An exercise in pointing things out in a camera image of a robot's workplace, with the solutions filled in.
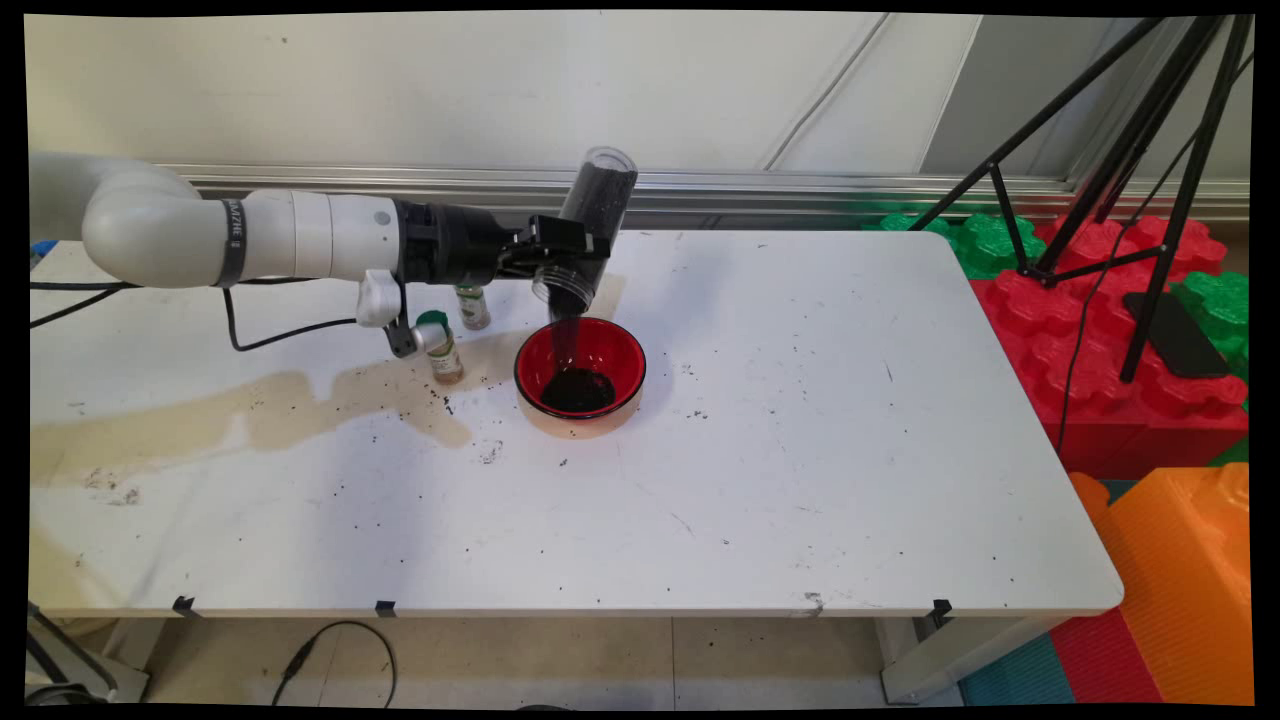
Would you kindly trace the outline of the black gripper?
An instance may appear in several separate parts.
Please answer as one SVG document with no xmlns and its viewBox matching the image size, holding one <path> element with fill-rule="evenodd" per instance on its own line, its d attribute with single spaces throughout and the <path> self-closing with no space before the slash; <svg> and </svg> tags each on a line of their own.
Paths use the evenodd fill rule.
<svg viewBox="0 0 1280 720">
<path fill-rule="evenodd" d="M 401 284 L 486 286 L 497 279 L 532 281 L 554 263 L 607 261 L 612 240 L 584 223 L 530 217 L 517 234 L 489 211 L 445 204 L 397 201 Z M 500 260 L 515 242 L 515 260 Z"/>
</svg>

